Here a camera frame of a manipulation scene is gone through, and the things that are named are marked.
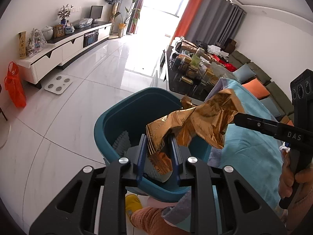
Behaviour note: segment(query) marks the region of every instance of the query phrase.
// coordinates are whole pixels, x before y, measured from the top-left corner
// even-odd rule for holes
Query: potted plant
[[[138,19],[140,19],[140,11],[141,9],[132,9],[133,7],[133,4],[136,2],[137,0],[132,0],[132,4],[131,6],[128,8],[125,7],[125,10],[126,10],[126,17],[125,19],[123,19],[123,16],[121,15],[120,12],[117,12],[115,15],[114,15],[114,18],[116,18],[117,16],[121,15],[122,17],[122,23],[119,24],[119,37],[121,38],[122,36],[126,35],[126,31],[125,31],[125,28],[126,26],[128,25],[129,21],[132,20],[134,22],[134,24],[137,24],[137,21]],[[138,18],[132,18],[131,15],[133,13],[133,11],[137,11],[137,15],[138,15]]]
[[[71,5],[71,7],[68,6],[68,4],[66,6],[63,5],[63,7],[60,9],[58,16],[60,18],[62,18],[61,20],[61,24],[65,25],[66,24],[66,19],[67,17],[69,17],[71,15],[71,9],[73,8],[73,6]]]

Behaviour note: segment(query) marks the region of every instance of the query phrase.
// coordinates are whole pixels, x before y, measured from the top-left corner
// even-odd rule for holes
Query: sofa
[[[268,108],[269,111],[272,110],[270,108],[270,105],[274,104],[279,112],[278,116],[278,112],[275,109],[276,112],[274,116],[278,121],[282,121],[284,123],[292,121],[292,123],[294,124],[295,115],[292,102],[287,97],[287,95],[278,87],[278,85],[276,85],[275,82],[271,81],[272,78],[268,76],[265,71],[263,71],[258,65],[256,65],[254,62],[251,62],[249,58],[247,58],[245,55],[237,50],[229,55],[228,62],[235,66],[237,69],[246,64],[255,74],[255,76],[250,78],[249,81],[257,78],[258,81],[260,81],[262,85],[265,86],[265,88],[270,92],[270,96],[267,96],[260,101],[264,104],[264,106]]]

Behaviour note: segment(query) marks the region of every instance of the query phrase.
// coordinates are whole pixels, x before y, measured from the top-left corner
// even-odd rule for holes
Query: metal bolt
[[[198,159],[194,156],[188,157],[188,162],[194,164],[198,161]]]
[[[90,172],[92,172],[92,167],[91,167],[91,166],[86,166],[86,167],[84,167],[84,168],[83,168],[83,172],[85,172],[85,173],[90,173]]]
[[[126,163],[128,163],[129,160],[127,157],[122,157],[118,161],[120,164],[126,164]]]
[[[228,173],[232,173],[234,171],[234,168],[232,166],[225,166],[224,170]]]

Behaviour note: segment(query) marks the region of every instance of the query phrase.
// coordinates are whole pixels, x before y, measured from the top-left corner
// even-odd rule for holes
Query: pink pants
[[[168,225],[161,217],[162,209],[146,207],[135,211],[131,215],[131,223],[136,228],[149,235],[187,235],[190,234],[177,227]]]

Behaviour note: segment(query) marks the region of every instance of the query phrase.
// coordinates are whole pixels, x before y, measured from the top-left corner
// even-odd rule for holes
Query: yellow shoe
[[[139,198],[135,194],[127,195],[125,197],[125,211],[129,220],[131,215],[138,209],[142,209]]]

